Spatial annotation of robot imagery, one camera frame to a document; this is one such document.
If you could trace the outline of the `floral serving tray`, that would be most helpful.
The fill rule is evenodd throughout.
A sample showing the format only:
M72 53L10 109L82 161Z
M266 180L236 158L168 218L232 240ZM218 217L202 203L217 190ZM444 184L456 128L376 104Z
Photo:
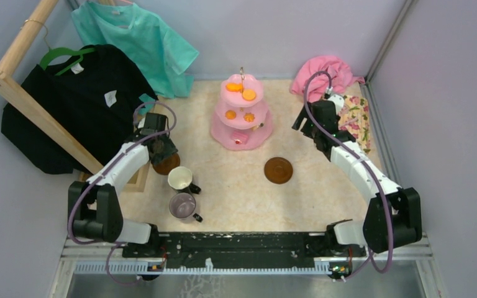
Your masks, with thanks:
M364 97L344 95L340 111L340 128L349 131L365 153L371 151L371 129L368 100Z

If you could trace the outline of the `pink cloth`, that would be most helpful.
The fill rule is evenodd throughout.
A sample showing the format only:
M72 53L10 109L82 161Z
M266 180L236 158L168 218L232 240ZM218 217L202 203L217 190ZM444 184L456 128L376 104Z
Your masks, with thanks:
M307 92L309 102L318 101L329 87L334 93L341 94L354 83L365 82L364 77L355 76L351 67L341 58L334 55L321 55L307 60L301 66L289 87L289 92L303 95L310 77L320 71L328 72L330 79L326 74L320 74L312 80Z

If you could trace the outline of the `pink three-tier cake stand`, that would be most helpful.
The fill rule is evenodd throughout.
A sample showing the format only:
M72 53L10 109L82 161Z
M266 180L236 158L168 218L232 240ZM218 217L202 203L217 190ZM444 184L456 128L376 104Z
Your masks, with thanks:
M253 101L245 101L242 93L229 92L226 90L227 83L242 83L244 89L253 89L257 97ZM225 118L227 110L234 110L237 117L233 120ZM244 114L255 115L254 122L246 122ZM250 129L263 123L263 127L256 131ZM249 136L248 142L244 145L237 145L232 140L232 133L238 131ZM246 74L241 68L238 74L233 74L220 85L219 100L215 105L212 114L210 133L224 148L232 151L253 150L261 146L273 132L273 117L264 99L263 83L253 75Z

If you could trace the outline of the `orange round cookie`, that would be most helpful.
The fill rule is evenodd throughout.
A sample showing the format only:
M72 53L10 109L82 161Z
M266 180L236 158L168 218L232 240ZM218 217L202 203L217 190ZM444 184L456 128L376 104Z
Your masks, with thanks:
M228 120L233 120L237 117L237 113L234 110L227 110L225 112L225 118Z
M257 94L253 89L244 89L242 91L242 98L245 101L248 101L248 102L253 101L256 99L256 97L257 97Z

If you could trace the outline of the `pink macaron roll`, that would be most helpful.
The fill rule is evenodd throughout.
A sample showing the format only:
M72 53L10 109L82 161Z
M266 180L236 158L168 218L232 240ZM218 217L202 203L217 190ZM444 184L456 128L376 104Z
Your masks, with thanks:
M237 145L244 145L248 142L249 139L249 136L247 134L238 131L233 132L231 137L234 143Z

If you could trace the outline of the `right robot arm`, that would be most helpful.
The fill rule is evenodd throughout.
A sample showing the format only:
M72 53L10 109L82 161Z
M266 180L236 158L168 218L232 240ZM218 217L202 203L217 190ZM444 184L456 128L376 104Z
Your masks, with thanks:
M368 205L364 219L327 226L325 249L333 256L342 255L349 245L382 253L418 242L422 238L419 193L412 187L401 187L370 161L356 138L340 129L337 108L332 101L307 102L292 126L313 139L316 148L347 175Z

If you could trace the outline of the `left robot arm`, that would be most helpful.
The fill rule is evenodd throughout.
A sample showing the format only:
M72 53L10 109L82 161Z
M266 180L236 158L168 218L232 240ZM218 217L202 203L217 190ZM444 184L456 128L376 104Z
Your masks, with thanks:
M147 257L160 252L156 226L122 215L119 195L143 166L158 165L177 153L170 138L176 119L149 112L103 169L68 189L68 236L79 245L134 243Z

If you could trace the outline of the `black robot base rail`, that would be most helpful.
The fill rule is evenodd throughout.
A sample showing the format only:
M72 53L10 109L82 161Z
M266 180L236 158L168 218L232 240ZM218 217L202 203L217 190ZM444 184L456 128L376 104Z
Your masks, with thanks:
M315 258L364 257L357 245L333 246L323 232L162 232L146 245L128 244L124 258L159 258L168 269L311 268Z

